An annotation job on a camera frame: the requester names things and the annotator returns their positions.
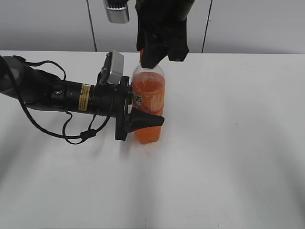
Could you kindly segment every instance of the orange soda bottle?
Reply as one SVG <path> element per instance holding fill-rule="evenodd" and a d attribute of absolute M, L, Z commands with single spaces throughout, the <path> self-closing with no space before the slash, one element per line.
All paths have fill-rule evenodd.
<path fill-rule="evenodd" d="M 144 69 L 139 65 L 132 76 L 132 106 L 140 111 L 162 116 L 164 107 L 165 78 L 160 66 Z M 159 140 L 161 126 L 147 127 L 134 133 L 140 143 Z"/>

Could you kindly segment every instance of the white surface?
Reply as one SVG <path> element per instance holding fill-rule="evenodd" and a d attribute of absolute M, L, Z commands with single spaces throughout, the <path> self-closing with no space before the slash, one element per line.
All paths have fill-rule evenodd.
<path fill-rule="evenodd" d="M 94 51 L 86 0 L 1 0 L 0 49 Z"/>
<path fill-rule="evenodd" d="M 214 0 L 204 52 L 305 53 L 305 1 Z"/>
<path fill-rule="evenodd" d="M 135 52 L 138 33 L 136 0 L 128 2 L 130 21 L 127 24 L 113 24 L 107 19 L 102 0 L 89 0 L 99 51 Z M 201 52 L 210 0 L 196 0 L 187 17 L 187 41 L 190 52 Z"/>
<path fill-rule="evenodd" d="M 95 83 L 105 57 L 0 52 L 8 54 L 54 60 L 68 80 L 84 83 Z M 138 59 L 125 53 L 126 75 Z M 148 145 L 133 134 L 115 141 L 112 119 L 71 146 L 39 132 L 18 101 L 0 96 L 0 228 L 305 228 L 304 63 L 304 55 L 164 60 L 166 121 L 160 141 Z M 68 118 L 31 113 L 57 132 Z M 76 115 L 68 132 L 90 119 Z"/>

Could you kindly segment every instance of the bottle label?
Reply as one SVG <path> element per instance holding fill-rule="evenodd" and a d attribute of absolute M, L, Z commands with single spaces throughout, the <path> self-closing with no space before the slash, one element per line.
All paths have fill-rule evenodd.
<path fill-rule="evenodd" d="M 156 94 L 140 94 L 133 91 L 133 106 L 140 111 L 154 113 L 163 109 L 165 89 Z"/>

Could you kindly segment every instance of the robotic arm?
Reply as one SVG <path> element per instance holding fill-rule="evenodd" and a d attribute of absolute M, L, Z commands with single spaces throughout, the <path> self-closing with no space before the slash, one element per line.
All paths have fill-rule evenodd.
<path fill-rule="evenodd" d="M 128 0 L 104 0 L 108 19 L 113 23 L 126 23 L 129 20 Z M 143 68 L 154 68 L 165 56 L 172 61 L 183 61 L 188 53 L 186 42 L 186 16 L 194 0 L 137 0 L 139 28 L 137 50 L 142 51 Z M 164 118 L 147 114 L 133 108 L 132 89 L 129 77 L 123 76 L 123 56 L 109 52 L 104 66 L 98 74 L 96 85 L 87 85 L 66 80 L 35 70 L 45 63 L 27 62 L 19 56 L 0 56 L 0 93 L 18 99 L 28 119 L 42 132 L 63 138 L 71 144 L 79 144 L 96 136 L 107 124 L 110 117 L 116 118 L 115 139 L 125 140 L 127 133 L 137 129 L 161 126 Z M 41 111 L 62 111 L 70 115 L 62 128 L 62 135 L 41 127 L 28 111 L 28 108 Z M 72 119 L 71 112 L 92 114 L 88 130 L 76 136 L 66 136 L 65 129 Z M 96 115 L 107 116 L 98 129 L 91 125 Z M 71 139 L 80 139 L 78 143 Z"/>
<path fill-rule="evenodd" d="M 110 22 L 127 23 L 128 0 L 104 0 Z M 184 61 L 189 52 L 186 17 L 194 0 L 137 0 L 137 50 L 143 50 L 141 65 L 154 68 L 165 56 Z"/>

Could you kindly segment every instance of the black cable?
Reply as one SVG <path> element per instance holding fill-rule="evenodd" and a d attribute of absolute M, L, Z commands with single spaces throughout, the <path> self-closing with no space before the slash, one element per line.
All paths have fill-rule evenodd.
<path fill-rule="evenodd" d="M 108 121 L 111 117 L 111 114 L 112 114 L 112 109 L 113 109 L 113 95 L 111 96 L 111 104 L 110 104 L 110 109 L 109 109 L 109 112 L 107 114 L 107 117 L 104 120 L 103 124 L 99 128 L 96 129 L 97 133 L 100 132 L 107 125 L 107 123 L 108 123 Z"/>
<path fill-rule="evenodd" d="M 94 30 L 93 30 L 93 24 L 92 24 L 92 18 L 91 18 L 91 12 L 90 12 L 90 6 L 89 6 L 89 1 L 87 1 L 87 9 L 88 9 L 88 14 L 89 14 L 89 21 L 90 21 L 90 27 L 91 27 L 91 34 L 92 34 L 92 38 L 93 38 L 93 45 L 94 45 L 94 49 L 97 52 L 97 48 L 96 48 L 96 42 L 95 42 L 95 36 L 94 36 Z"/>
<path fill-rule="evenodd" d="M 65 124 L 64 124 L 63 127 L 62 127 L 62 136 L 64 137 L 64 139 L 65 139 L 68 143 L 70 143 L 70 144 L 72 144 L 72 145 L 78 145 L 78 144 L 80 144 L 80 143 L 85 142 L 85 141 L 87 140 L 87 139 L 85 139 L 85 138 L 83 138 L 80 142 L 77 142 L 77 143 L 74 143 L 74 142 L 69 141 L 69 139 L 68 139 L 67 136 L 66 136 L 66 127 L 67 127 L 67 124 L 69 123 L 69 121 L 72 119 L 73 115 L 72 115 L 72 113 L 69 112 L 69 111 L 65 111 L 65 112 L 66 112 L 66 114 L 70 115 L 70 118 L 65 122 Z"/>
<path fill-rule="evenodd" d="M 57 137 L 57 138 L 64 138 L 64 136 L 62 135 L 59 135 L 59 134 L 56 134 L 56 133 L 53 133 L 51 131 L 48 131 L 46 129 L 44 129 L 43 127 L 41 127 L 35 120 L 34 118 L 32 117 L 32 115 L 30 114 L 30 112 L 28 111 L 25 103 L 24 103 L 24 100 L 22 98 L 22 95 L 19 91 L 19 88 L 17 86 L 17 83 L 16 83 L 16 80 L 15 80 L 15 77 L 13 76 L 13 73 L 11 72 L 10 70 L 10 67 L 8 66 L 8 64 L 6 63 L 6 61 L 3 59 L 2 56 L 0 56 L 0 62 L 2 62 L 2 65 L 7 69 L 7 73 L 9 75 L 9 78 L 10 78 L 10 81 L 11 81 L 11 84 L 13 85 L 13 88 L 16 92 L 16 95 L 17 95 L 17 99 L 20 103 L 20 106 L 22 107 L 25 115 L 27 116 L 27 118 L 30 120 L 30 122 L 37 128 L 39 129 L 40 131 L 44 132 L 45 134 L 48 134 L 48 135 L 51 135 L 53 137 Z M 80 139 L 81 136 L 78 135 L 78 136 L 67 136 L 68 139 Z"/>
<path fill-rule="evenodd" d="M 63 138 L 65 139 L 67 142 L 69 142 L 70 144 L 73 144 L 73 145 L 77 145 L 77 144 L 80 144 L 80 143 L 83 143 L 84 141 L 86 141 L 88 138 L 90 137 L 93 137 L 95 136 L 95 134 L 99 131 L 101 131 L 105 126 L 106 124 L 108 123 L 110 117 L 111 117 L 111 114 L 112 114 L 112 109 L 113 109 L 113 95 L 111 96 L 111 106 L 110 106 L 110 109 L 109 109 L 109 112 L 107 114 L 107 117 L 106 119 L 104 120 L 103 124 L 97 129 L 97 130 L 94 130 L 94 129 L 91 129 L 91 125 L 96 117 L 96 114 L 93 116 L 93 119 L 88 127 L 88 130 L 85 131 L 85 132 L 82 132 L 81 135 L 77 135 L 77 136 L 66 136 L 65 134 L 65 129 L 66 129 L 66 126 L 67 124 L 69 123 L 69 121 L 72 119 L 72 114 L 68 111 L 65 111 L 67 114 L 70 115 L 70 118 L 65 122 L 64 126 L 63 126 L 63 129 L 62 129 L 62 135 L 59 135 L 59 134 L 56 134 L 56 133 L 53 133 L 51 131 L 48 131 L 46 129 L 44 129 L 43 127 L 41 127 L 35 120 L 34 118 L 31 116 L 30 112 L 28 111 L 25 103 L 24 103 L 24 100 L 22 98 L 22 95 L 19 91 L 19 88 L 17 86 L 17 83 L 16 83 L 16 80 L 11 72 L 11 69 L 10 67 L 8 66 L 8 64 L 6 63 L 6 61 L 3 59 L 2 56 L 0 56 L 0 66 L 4 66 L 3 70 L 6 68 L 7 69 L 7 73 L 9 75 L 9 78 L 10 78 L 10 81 L 13 85 L 13 88 L 16 92 L 16 95 L 17 95 L 17 99 L 25 113 L 25 115 L 27 116 L 27 118 L 30 120 L 30 122 L 37 128 L 39 129 L 40 131 L 44 132 L 45 134 L 48 134 L 48 135 L 51 135 L 53 137 L 57 137 L 57 138 Z M 78 143 L 73 143 L 71 141 L 69 141 L 69 139 L 81 139 L 80 142 Z"/>
<path fill-rule="evenodd" d="M 201 53 L 203 53 L 203 49 L 204 49 L 204 45 L 205 45 L 205 39 L 206 39 L 206 33 L 208 31 L 208 25 L 209 25 L 209 20 L 210 20 L 210 15 L 211 15 L 212 3 L 213 3 L 213 0 L 211 0 L 210 8 L 209 8 L 209 14 L 208 14 L 208 19 L 206 20 L 205 32 L 204 32 L 204 38 L 203 38 Z"/>
<path fill-rule="evenodd" d="M 61 69 L 63 71 L 63 73 L 64 73 L 63 80 L 66 80 L 66 72 L 65 72 L 65 70 L 59 64 L 57 64 L 54 61 L 41 61 L 41 62 L 27 62 L 27 61 L 25 61 L 24 63 L 27 64 L 28 66 L 32 66 L 32 67 L 39 67 L 39 66 L 41 66 L 41 65 L 43 65 L 45 63 L 54 64 L 55 66 L 57 66 L 59 69 Z"/>

